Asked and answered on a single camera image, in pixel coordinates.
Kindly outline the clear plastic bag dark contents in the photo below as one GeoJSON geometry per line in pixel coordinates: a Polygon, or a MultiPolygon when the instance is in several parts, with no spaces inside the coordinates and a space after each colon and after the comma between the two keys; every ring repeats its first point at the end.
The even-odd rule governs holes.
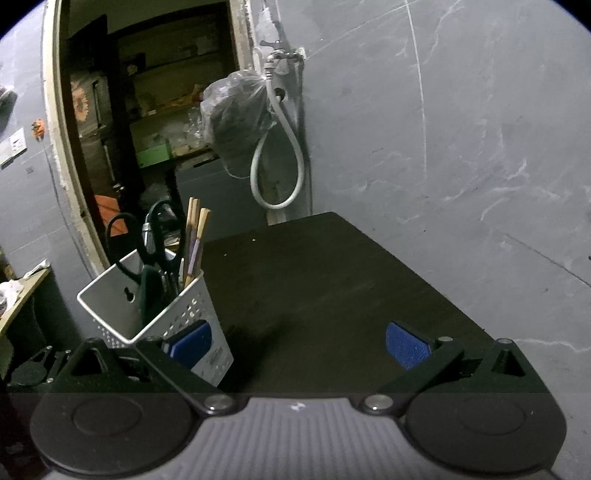
{"type": "Polygon", "coordinates": [[[245,179],[257,143],[276,125],[266,81],[253,71],[232,72],[205,88],[200,112],[205,144],[230,176],[245,179]]]}

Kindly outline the purple banded wooden chopstick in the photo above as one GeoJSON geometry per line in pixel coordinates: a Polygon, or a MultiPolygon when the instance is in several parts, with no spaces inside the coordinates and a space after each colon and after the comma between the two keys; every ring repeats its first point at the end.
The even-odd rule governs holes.
{"type": "Polygon", "coordinates": [[[183,264],[181,272],[181,286],[185,287],[188,276],[192,268],[193,250],[195,242],[197,241],[197,225],[200,213],[200,201],[195,197],[190,197],[188,201],[188,209],[186,216],[185,227],[185,246],[183,255],[183,264]]]}

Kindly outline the orange wall plug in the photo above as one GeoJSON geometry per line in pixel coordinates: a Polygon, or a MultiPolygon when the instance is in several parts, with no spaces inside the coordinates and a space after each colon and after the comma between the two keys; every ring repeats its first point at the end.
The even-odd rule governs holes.
{"type": "Polygon", "coordinates": [[[37,141],[41,141],[45,136],[45,124],[41,118],[34,120],[31,124],[33,137],[37,141]]]}

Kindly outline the white perforated plastic utensil basket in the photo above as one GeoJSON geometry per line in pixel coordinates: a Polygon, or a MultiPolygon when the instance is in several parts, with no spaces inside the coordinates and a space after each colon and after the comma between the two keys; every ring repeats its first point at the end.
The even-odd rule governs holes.
{"type": "Polygon", "coordinates": [[[77,301],[109,348],[130,348],[146,337],[168,340],[204,320],[211,328],[211,347],[191,371],[216,386],[233,362],[202,273],[147,324],[140,320],[139,286],[115,265],[84,287],[77,301]]]}

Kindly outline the green box on shelf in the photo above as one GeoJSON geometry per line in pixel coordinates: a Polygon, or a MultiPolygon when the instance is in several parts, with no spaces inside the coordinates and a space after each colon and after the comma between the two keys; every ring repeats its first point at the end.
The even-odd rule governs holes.
{"type": "Polygon", "coordinates": [[[172,158],[170,147],[167,143],[159,144],[154,147],[142,150],[136,154],[138,166],[146,168],[153,166],[172,158]]]}

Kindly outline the black handled scissors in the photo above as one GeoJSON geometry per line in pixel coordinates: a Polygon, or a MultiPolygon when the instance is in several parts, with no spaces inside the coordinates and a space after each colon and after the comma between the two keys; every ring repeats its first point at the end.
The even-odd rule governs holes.
{"type": "Polygon", "coordinates": [[[111,251],[111,230],[118,221],[132,235],[142,267],[135,273],[120,260],[115,265],[138,285],[139,319],[142,326],[147,326],[179,294],[180,248],[185,242],[183,216],[178,215],[169,199],[153,203],[142,222],[131,213],[118,213],[106,225],[107,252],[111,251]]]}

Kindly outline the white wall switch plate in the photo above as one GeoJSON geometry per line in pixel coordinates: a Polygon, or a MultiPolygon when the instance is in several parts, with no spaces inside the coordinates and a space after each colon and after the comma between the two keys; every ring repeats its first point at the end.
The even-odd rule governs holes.
{"type": "Polygon", "coordinates": [[[0,166],[3,167],[26,150],[24,129],[20,128],[0,143],[0,166]]]}

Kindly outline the dark grey cabinet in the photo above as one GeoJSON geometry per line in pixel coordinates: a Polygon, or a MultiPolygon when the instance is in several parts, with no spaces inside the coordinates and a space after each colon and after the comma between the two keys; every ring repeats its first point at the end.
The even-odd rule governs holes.
{"type": "Polygon", "coordinates": [[[205,228],[205,241],[213,241],[266,226],[266,213],[256,204],[249,180],[233,178],[221,160],[200,165],[189,164],[177,170],[176,187],[184,212],[190,197],[211,209],[205,228]]]}

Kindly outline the metal wall tap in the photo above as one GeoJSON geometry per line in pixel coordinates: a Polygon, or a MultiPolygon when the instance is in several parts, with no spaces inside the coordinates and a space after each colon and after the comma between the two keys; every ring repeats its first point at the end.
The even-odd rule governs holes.
{"type": "Polygon", "coordinates": [[[307,59],[307,52],[305,52],[304,47],[290,50],[280,40],[274,42],[260,41],[257,52],[262,58],[263,75],[266,77],[273,74],[287,76],[291,71],[296,71],[298,67],[303,66],[307,59]]]}

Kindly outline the wooden side counter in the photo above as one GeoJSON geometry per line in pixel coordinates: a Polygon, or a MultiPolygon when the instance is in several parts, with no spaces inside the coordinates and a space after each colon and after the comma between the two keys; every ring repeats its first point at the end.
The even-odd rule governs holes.
{"type": "Polygon", "coordinates": [[[18,282],[22,285],[22,290],[16,296],[16,300],[10,309],[7,309],[1,315],[1,335],[4,336],[16,318],[25,303],[32,297],[35,290],[42,284],[45,278],[51,272],[50,268],[42,269],[27,279],[19,279],[18,282]]]}

